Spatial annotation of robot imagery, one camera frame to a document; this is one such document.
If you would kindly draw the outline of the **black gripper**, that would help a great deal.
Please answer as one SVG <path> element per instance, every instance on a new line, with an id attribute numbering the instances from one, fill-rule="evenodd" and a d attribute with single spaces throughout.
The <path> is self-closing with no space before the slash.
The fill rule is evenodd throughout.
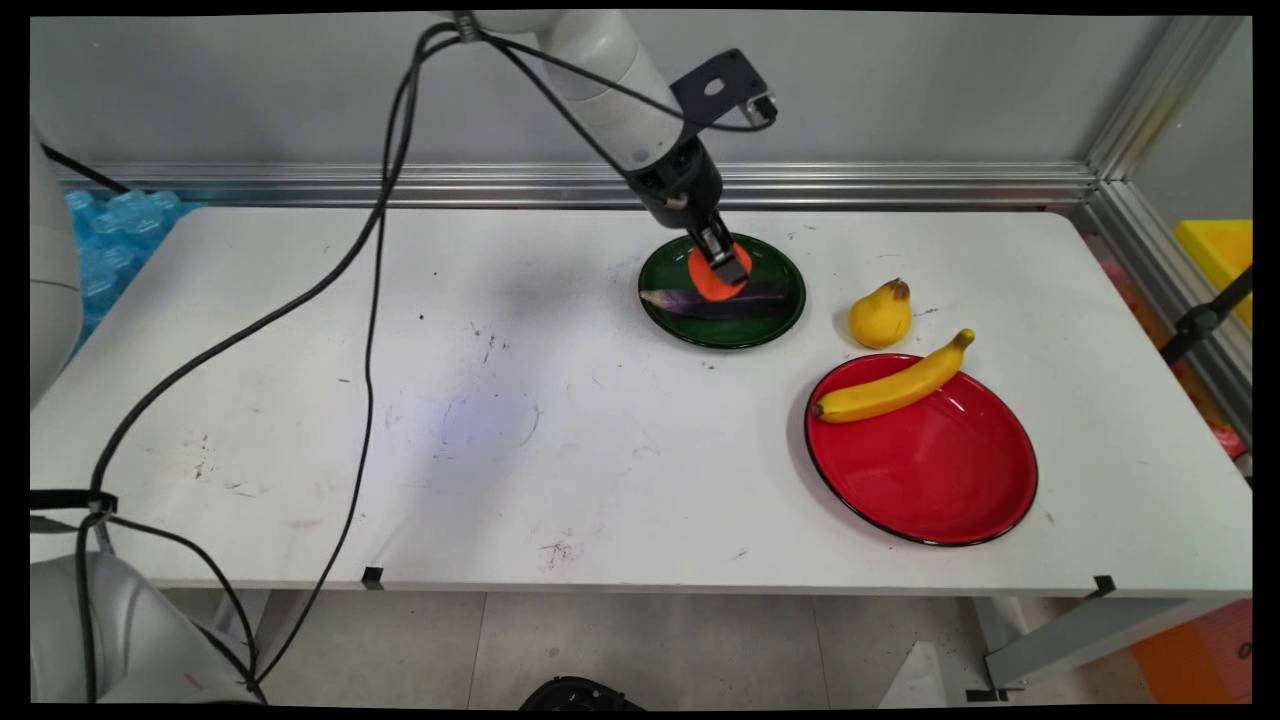
<path id="1" fill-rule="evenodd" d="M 686 138 L 625 181 L 663 227 L 696 237 L 696 287 L 744 287 L 751 261 L 719 215 L 721 173 L 699 138 Z"/>

